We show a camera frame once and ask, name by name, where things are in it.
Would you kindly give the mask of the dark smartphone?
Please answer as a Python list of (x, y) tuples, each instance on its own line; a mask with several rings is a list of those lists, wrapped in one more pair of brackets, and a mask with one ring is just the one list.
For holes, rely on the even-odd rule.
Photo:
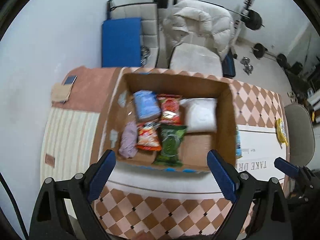
[(76, 75), (68, 76), (67, 79), (64, 81), (63, 85), (72, 85), (76, 81), (76, 78)]

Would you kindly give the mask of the black blue weight bench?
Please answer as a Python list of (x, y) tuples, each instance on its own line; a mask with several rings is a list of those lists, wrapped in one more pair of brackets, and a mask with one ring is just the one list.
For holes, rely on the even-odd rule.
[(231, 50), (229, 50), (221, 65), (223, 77), (233, 79), (236, 76), (234, 58)]

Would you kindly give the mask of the blue tissue pack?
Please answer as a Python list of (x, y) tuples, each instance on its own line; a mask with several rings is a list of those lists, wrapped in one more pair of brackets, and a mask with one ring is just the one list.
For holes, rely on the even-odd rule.
[(161, 110), (154, 92), (139, 90), (133, 94), (133, 97), (139, 121), (147, 122), (160, 116)]

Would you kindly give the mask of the milk carton cardboard box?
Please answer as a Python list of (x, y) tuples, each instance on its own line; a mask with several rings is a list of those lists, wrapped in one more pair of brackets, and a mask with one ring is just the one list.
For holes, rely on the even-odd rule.
[(125, 68), (105, 111), (104, 150), (131, 165), (209, 170), (215, 150), (236, 162), (233, 94), (227, 79)]

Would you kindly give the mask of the white padded chair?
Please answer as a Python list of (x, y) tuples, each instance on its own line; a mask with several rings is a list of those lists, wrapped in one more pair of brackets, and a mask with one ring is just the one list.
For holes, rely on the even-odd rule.
[(133, 17), (141, 19), (140, 44), (150, 50), (144, 67), (155, 68), (160, 48), (157, 4), (140, 2), (115, 6), (113, 0), (107, 1), (107, 19)]

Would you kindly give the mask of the striped beige mat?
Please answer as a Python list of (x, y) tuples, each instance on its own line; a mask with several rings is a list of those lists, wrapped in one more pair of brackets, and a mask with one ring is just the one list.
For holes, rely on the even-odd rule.
[(100, 114), (52, 107), (44, 132), (40, 183), (48, 177), (71, 179), (90, 165)]

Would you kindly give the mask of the white puffy jacket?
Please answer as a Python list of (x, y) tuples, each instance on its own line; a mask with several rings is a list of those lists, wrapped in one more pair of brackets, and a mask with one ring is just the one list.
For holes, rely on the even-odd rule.
[(166, 55), (183, 43), (206, 47), (224, 60), (234, 38), (234, 21), (225, 9), (178, 2), (163, 20)]

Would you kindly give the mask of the white pillow pack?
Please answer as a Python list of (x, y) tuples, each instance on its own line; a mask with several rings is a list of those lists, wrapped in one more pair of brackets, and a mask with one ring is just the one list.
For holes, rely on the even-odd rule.
[(214, 98), (183, 99), (184, 123), (187, 133), (216, 132), (216, 106)]

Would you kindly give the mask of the blue folded mat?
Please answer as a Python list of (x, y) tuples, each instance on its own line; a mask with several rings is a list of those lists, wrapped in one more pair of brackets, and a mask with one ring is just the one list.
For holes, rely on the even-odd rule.
[(141, 19), (120, 18), (106, 20), (102, 25), (103, 68), (141, 66)]

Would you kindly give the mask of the red snack bag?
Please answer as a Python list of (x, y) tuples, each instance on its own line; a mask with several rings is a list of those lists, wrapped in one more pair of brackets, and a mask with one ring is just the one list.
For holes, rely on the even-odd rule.
[(169, 125), (180, 125), (180, 95), (158, 94), (157, 99), (161, 108), (160, 122)]

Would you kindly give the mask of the black floor barbell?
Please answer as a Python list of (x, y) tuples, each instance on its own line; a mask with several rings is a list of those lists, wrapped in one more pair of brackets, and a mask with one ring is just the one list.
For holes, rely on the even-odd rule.
[(264, 56), (267, 55), (268, 57), (275, 59), (277, 64), (281, 68), (287, 67), (287, 57), (284, 54), (280, 53), (276, 55), (272, 52), (269, 52), (268, 49), (260, 43), (256, 43), (251, 49), (256, 59), (262, 59)]

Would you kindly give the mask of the purple cloth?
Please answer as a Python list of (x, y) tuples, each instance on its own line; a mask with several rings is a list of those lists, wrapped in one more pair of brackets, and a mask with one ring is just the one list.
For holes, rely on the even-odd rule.
[(138, 137), (137, 125), (134, 121), (128, 122), (121, 135), (119, 154), (124, 159), (133, 158), (138, 150), (136, 142)]

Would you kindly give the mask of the green snack bag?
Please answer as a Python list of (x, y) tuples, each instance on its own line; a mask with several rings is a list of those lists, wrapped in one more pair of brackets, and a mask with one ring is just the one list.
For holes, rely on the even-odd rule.
[(187, 126), (184, 125), (160, 125), (162, 149), (157, 154), (153, 164), (169, 167), (181, 167), (183, 163), (178, 156), (178, 150), (183, 142)]

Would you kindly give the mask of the tan folded cloth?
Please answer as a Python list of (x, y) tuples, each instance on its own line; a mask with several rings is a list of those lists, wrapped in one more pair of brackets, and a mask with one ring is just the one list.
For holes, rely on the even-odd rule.
[(51, 101), (52, 102), (66, 102), (69, 100), (73, 85), (61, 83), (55, 83), (51, 90)]

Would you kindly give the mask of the panda snack bag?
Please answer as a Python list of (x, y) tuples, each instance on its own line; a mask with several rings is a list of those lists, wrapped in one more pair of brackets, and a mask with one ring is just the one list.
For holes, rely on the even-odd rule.
[(157, 133), (157, 125), (154, 122), (138, 124), (138, 137), (136, 148), (144, 151), (160, 151), (161, 142)]

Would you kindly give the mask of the racked barbell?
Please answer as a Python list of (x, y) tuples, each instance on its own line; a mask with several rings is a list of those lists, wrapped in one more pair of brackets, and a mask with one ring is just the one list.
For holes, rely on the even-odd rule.
[[(152, 1), (157, 4), (159, 9), (167, 9), (170, 0), (152, 0)], [(223, 7), (221, 5), (214, 4), (207, 1), (198, 1), (198, 0), (173, 0), (173, 1), (180, 2), (181, 4), (182, 2), (184, 2), (185, 4), (188, 4), (188, 5), (198, 5), (200, 7), (208, 8), (208, 9), (209, 8), (225, 9), (228, 12), (232, 12), (234, 14), (239, 15), (240, 16), (239, 21), (243, 22), (246, 28), (253, 31), (259, 30), (261, 27), (264, 27), (263, 19), (261, 18), (260, 14), (251, 9), (251, 6), (254, 0), (245, 0), (244, 6), (240, 12), (237, 12), (237, 11), (228, 9), (226, 7)]]

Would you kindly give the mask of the checkered tablecloth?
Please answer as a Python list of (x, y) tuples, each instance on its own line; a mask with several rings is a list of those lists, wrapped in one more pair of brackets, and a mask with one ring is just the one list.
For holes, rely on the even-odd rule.
[(285, 176), (274, 168), (289, 150), (276, 135), (285, 118), (279, 94), (237, 80), (170, 69), (79, 67), (66, 103), (53, 104), (41, 149), (40, 179), (72, 178), (105, 150), (118, 151), (125, 125), (136, 120), (133, 94), (150, 90), (184, 99), (215, 98), (214, 132), (188, 133), (178, 148), (180, 167), (155, 165), (156, 152), (139, 150), (117, 164), (93, 204), (107, 233), (153, 239), (214, 233), (231, 208), (207, 165), (217, 150), (238, 171), (259, 180)]

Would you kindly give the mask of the beige cushioned seat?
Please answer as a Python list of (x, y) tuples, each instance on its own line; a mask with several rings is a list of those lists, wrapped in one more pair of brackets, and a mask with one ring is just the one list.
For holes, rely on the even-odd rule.
[(198, 72), (223, 76), (219, 56), (206, 47), (183, 43), (176, 46), (169, 68), (175, 71)]

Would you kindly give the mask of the chrome dumbbell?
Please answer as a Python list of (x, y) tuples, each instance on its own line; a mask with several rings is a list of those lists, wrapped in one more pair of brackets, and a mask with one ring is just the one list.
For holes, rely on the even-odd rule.
[(248, 65), (250, 63), (250, 59), (247, 57), (243, 57), (240, 61), (241, 64), (243, 65)]

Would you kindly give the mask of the grey office chair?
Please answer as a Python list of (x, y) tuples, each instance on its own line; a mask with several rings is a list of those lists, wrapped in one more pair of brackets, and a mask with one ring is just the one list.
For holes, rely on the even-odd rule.
[(289, 133), (290, 163), (306, 166), (313, 158), (316, 148), (310, 115), (297, 103), (287, 105), (285, 115)]

